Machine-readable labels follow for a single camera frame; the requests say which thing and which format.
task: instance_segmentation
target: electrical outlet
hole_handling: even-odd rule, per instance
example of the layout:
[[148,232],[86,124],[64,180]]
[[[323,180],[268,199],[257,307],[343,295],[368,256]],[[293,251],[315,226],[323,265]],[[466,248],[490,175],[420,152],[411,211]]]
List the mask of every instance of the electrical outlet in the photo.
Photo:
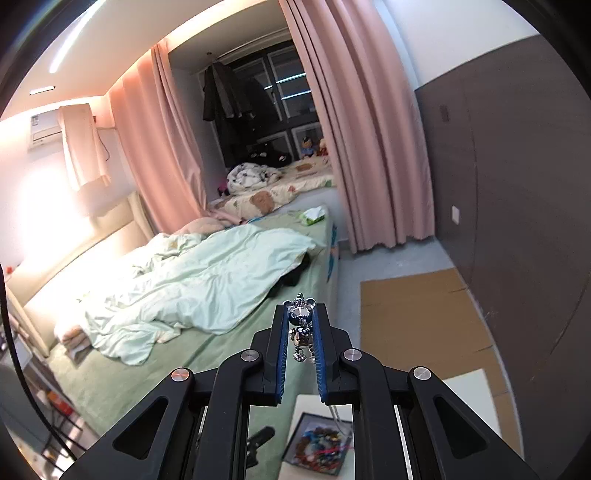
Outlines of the electrical outlet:
[[460,225],[460,209],[455,205],[452,205],[452,222]]

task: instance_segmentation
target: picture frame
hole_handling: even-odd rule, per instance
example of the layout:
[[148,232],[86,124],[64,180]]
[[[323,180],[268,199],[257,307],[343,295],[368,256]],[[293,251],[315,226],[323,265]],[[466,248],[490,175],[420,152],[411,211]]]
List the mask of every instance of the picture frame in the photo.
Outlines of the picture frame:
[[283,461],[326,475],[338,476],[353,439],[353,423],[303,412],[290,437]]

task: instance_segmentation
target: floral blanket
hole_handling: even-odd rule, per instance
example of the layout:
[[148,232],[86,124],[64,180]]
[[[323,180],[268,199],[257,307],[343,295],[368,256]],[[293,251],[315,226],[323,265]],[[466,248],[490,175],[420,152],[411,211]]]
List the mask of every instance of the floral blanket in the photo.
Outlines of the floral blanket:
[[228,174],[228,190],[230,193],[240,193],[261,189],[281,178],[281,172],[276,168],[256,163],[241,163]]
[[279,171],[282,177],[275,183],[232,194],[213,207],[250,220],[268,215],[302,192],[335,186],[328,156],[298,160]]

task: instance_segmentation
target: hanging coat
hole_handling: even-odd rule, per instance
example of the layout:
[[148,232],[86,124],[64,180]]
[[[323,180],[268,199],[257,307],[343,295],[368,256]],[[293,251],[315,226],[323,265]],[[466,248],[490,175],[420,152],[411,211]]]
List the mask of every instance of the hanging coat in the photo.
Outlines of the hanging coat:
[[280,122],[277,109],[269,94],[256,78],[245,80],[243,89],[254,109],[253,113],[255,114],[256,121],[252,122],[252,124],[255,133],[257,137],[265,137],[268,134],[265,130],[268,130],[269,127],[276,126]]
[[250,119],[252,106],[234,71],[219,62],[205,70],[203,119],[214,121],[224,163],[234,168],[256,141]]

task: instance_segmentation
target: silver robot figurine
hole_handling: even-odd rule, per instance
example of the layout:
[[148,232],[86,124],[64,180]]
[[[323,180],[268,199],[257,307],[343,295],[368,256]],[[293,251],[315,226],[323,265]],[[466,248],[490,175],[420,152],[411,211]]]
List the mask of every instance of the silver robot figurine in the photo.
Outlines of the silver robot figurine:
[[314,299],[305,299],[298,293],[294,301],[285,301],[287,318],[294,327],[290,330],[290,340],[294,342],[294,359],[298,362],[306,360],[304,348],[310,351],[310,360],[314,361],[312,311],[316,306]]

